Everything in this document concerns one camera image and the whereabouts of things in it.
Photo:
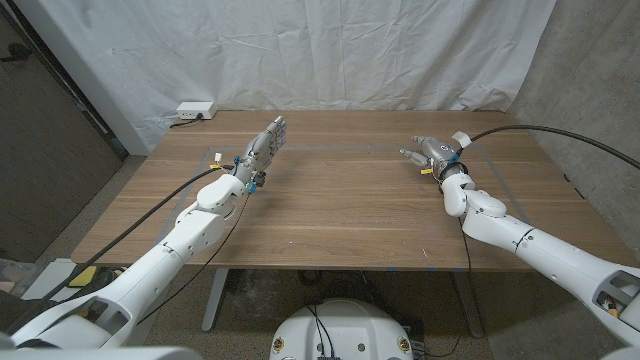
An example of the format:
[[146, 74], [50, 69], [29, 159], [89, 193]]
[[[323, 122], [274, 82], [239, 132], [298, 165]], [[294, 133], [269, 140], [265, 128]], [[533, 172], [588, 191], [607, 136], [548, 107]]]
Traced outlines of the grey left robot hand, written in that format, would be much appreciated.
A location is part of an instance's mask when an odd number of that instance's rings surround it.
[[247, 145], [231, 174], [243, 183], [262, 183], [273, 157], [286, 142], [286, 121], [278, 116]]

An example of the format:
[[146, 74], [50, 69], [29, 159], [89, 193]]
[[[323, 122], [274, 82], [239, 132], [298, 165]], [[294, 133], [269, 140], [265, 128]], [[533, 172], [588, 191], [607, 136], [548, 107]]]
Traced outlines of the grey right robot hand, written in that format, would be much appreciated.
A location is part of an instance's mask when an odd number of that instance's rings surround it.
[[413, 136], [421, 148], [421, 153], [401, 149], [400, 153], [423, 170], [430, 170], [438, 182], [456, 174], [467, 174], [468, 168], [459, 161], [456, 151], [448, 144], [433, 137]]

